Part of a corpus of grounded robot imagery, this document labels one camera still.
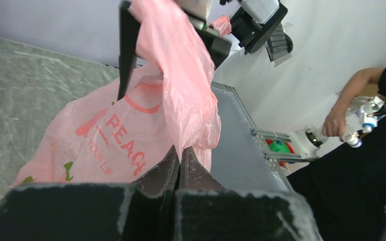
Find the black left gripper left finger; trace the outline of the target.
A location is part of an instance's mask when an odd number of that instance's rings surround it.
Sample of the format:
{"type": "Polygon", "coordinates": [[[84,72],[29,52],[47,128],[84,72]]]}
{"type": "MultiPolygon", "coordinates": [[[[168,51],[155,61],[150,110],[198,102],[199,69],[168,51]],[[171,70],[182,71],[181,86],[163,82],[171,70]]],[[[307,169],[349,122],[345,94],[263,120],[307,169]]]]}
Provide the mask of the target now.
{"type": "Polygon", "coordinates": [[[0,202],[0,240],[171,240],[174,148],[133,183],[30,183],[0,202]]]}

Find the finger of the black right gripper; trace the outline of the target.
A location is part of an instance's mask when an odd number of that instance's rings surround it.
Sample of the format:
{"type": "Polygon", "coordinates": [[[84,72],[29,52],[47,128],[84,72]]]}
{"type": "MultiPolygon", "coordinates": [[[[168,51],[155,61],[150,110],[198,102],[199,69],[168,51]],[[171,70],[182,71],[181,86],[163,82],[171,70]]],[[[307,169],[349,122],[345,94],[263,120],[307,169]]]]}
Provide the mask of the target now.
{"type": "Polygon", "coordinates": [[[221,37],[217,30],[208,27],[205,20],[184,7],[181,9],[188,15],[189,21],[204,43],[215,69],[217,69],[228,58],[232,42],[221,37]]]}
{"type": "Polygon", "coordinates": [[[117,100],[127,93],[131,75],[136,64],[136,44],[140,23],[130,13],[131,1],[121,1],[119,6],[119,91],[117,100]]]}

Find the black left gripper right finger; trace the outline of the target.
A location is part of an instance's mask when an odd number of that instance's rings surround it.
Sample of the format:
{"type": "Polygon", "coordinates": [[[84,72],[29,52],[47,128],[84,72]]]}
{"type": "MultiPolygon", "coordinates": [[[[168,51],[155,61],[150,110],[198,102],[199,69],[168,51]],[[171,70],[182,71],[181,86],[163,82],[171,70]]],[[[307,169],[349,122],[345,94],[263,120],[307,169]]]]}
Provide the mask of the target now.
{"type": "Polygon", "coordinates": [[[228,190],[183,151],[175,194],[176,240],[320,240],[306,200],[292,192],[228,190]]]}

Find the pink peach-print plastic bag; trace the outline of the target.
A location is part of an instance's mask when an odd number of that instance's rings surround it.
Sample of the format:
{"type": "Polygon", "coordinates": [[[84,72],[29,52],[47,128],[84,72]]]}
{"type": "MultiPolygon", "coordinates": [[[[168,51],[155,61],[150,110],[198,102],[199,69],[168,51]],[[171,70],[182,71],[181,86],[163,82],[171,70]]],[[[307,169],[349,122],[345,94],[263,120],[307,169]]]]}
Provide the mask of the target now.
{"type": "Polygon", "coordinates": [[[119,80],[68,103],[47,128],[13,185],[30,182],[129,183],[175,147],[192,147],[210,170],[220,139],[214,64],[175,1],[133,1],[140,22],[138,54],[127,94],[119,80]]]}

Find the operator forearm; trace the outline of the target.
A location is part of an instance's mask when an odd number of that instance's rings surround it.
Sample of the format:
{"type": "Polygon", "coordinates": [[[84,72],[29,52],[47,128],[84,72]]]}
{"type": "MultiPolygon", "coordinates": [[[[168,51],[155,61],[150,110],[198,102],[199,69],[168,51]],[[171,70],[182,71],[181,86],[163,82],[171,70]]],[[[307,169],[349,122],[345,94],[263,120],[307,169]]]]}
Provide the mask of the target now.
{"type": "Polygon", "coordinates": [[[348,80],[335,102],[332,110],[345,114],[351,101],[357,97],[369,84],[378,85],[384,67],[365,68],[357,71],[348,80]]]}

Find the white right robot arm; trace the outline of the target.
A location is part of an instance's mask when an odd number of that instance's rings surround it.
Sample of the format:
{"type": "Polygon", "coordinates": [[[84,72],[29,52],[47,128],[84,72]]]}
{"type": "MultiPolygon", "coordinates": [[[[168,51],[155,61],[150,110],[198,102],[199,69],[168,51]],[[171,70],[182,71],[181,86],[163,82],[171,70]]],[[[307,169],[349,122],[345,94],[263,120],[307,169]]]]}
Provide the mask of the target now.
{"type": "MultiPolygon", "coordinates": [[[[119,89],[117,100],[121,100],[130,82],[136,64],[136,44],[140,23],[130,13],[131,1],[121,1],[119,6],[119,89]]],[[[270,39],[271,34],[281,27],[288,13],[280,1],[239,1],[240,7],[228,20],[231,34],[244,53],[254,54],[270,39]]],[[[232,43],[223,38],[217,29],[218,23],[207,25],[212,1],[176,1],[188,15],[189,21],[202,39],[210,57],[218,68],[228,57],[232,43]]]]}

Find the operator hand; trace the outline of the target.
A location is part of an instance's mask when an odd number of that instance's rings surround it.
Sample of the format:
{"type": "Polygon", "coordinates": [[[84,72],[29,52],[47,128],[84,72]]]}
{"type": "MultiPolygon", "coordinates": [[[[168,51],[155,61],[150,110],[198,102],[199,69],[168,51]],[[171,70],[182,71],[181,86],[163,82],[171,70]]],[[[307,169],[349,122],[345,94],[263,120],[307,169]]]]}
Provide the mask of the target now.
{"type": "Polygon", "coordinates": [[[341,138],[346,128],[346,109],[334,106],[328,113],[322,128],[323,135],[341,138]]]}

